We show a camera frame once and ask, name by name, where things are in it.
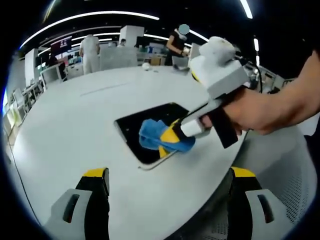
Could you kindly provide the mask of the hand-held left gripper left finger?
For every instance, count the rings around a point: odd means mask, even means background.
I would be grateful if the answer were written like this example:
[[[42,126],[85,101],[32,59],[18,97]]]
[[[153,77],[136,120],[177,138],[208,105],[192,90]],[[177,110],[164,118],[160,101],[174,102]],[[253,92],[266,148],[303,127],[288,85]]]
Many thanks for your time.
[[[108,240],[109,169],[90,169],[52,205],[44,225],[53,240]]]

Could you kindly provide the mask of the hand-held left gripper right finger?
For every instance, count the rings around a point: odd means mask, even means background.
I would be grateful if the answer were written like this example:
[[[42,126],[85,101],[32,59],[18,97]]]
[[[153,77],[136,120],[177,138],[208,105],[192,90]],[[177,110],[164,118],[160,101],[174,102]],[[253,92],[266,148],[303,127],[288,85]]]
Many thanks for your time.
[[[285,206],[256,175],[245,168],[229,169],[232,182],[227,201],[228,240],[282,240]]]

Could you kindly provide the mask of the person's right hand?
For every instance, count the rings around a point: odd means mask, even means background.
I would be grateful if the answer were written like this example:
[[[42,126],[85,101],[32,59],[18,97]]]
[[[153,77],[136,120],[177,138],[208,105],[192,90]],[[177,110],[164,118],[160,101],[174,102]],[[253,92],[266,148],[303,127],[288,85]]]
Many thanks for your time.
[[[272,128],[272,96],[243,88],[237,92],[234,99],[222,107],[231,121],[236,134],[254,130],[260,134],[271,133]]]

